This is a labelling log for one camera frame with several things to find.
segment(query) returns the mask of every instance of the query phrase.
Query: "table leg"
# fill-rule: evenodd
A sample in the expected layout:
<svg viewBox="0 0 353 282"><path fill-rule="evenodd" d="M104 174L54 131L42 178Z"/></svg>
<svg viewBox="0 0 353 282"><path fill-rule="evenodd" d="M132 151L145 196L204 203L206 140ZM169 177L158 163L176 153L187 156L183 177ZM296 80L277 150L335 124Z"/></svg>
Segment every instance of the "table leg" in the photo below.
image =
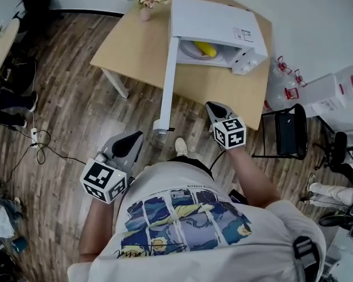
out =
<svg viewBox="0 0 353 282"><path fill-rule="evenodd" d="M102 71L104 72L104 74L107 76L107 78L109 79L109 81L112 83L112 85L115 87L116 90L118 90L119 94L124 97L127 98L128 97L128 91L125 88L125 86L123 85L122 81L120 80L120 77L117 73L107 70L107 69L103 69Z"/></svg>

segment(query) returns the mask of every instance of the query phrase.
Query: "black strap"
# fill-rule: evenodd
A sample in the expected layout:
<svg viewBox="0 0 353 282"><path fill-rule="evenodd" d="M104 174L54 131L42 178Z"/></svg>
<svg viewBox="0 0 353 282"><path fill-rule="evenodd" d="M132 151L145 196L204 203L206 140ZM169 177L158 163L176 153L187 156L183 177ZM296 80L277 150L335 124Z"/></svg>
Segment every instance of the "black strap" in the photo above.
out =
<svg viewBox="0 0 353 282"><path fill-rule="evenodd" d="M307 236L299 236L293 242L294 256L304 268L306 282L317 280L320 257L317 245Z"/></svg>

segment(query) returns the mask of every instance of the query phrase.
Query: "flower vase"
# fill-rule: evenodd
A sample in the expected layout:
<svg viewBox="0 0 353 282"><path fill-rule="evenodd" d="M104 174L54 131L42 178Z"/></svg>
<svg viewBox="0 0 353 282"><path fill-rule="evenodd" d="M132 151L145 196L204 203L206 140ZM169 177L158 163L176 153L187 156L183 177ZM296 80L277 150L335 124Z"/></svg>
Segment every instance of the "flower vase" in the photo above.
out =
<svg viewBox="0 0 353 282"><path fill-rule="evenodd" d="M150 9L147 7L143 7L142 9L140 9L140 18L144 22L149 21L149 19L151 18Z"/></svg>

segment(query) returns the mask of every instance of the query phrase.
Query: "black pants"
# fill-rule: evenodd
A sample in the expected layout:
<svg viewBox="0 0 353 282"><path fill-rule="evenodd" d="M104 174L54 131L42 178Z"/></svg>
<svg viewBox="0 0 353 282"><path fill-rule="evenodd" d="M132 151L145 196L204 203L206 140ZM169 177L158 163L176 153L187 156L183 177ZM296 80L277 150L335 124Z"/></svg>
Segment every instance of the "black pants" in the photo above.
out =
<svg viewBox="0 0 353 282"><path fill-rule="evenodd" d="M11 115L1 110L20 107L31 109L33 107L34 101L30 96L23 97L17 94L13 94L7 90L1 90L0 92L0 124L2 125L17 125L23 126L25 120L20 114Z"/></svg>
<svg viewBox="0 0 353 282"><path fill-rule="evenodd" d="M175 158L173 158L173 159L171 159L169 161L182 162L182 163L187 163L187 164L190 164L190 165L194 165L197 168L200 168L200 169L204 170L213 179L212 172L203 163L201 163L199 160L190 159L189 157L186 157L186 156L179 156L179 157L175 157Z"/></svg>

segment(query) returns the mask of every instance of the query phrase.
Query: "black chair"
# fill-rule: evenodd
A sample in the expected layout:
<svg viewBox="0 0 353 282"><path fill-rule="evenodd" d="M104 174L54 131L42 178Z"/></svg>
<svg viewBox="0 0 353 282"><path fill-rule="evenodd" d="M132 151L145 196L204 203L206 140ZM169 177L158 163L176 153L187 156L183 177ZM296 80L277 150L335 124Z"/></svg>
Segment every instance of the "black chair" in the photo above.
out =
<svg viewBox="0 0 353 282"><path fill-rule="evenodd" d="M344 175L353 184L353 168L349 164L344 163L347 152L353 153L353 147L348 146L348 136L346 133L337 132L335 140L332 143L328 142L327 132L323 130L325 146L314 143L313 147L318 147L324 151L324 156L315 170L324 167L329 167L332 172Z"/></svg>
<svg viewBox="0 0 353 282"><path fill-rule="evenodd" d="M275 115L277 155L265 154L265 129L264 117ZM261 116L263 127L264 155L252 155L252 157L287 158L303 160L307 155L307 123L306 113L300 104L291 108L263 114Z"/></svg>

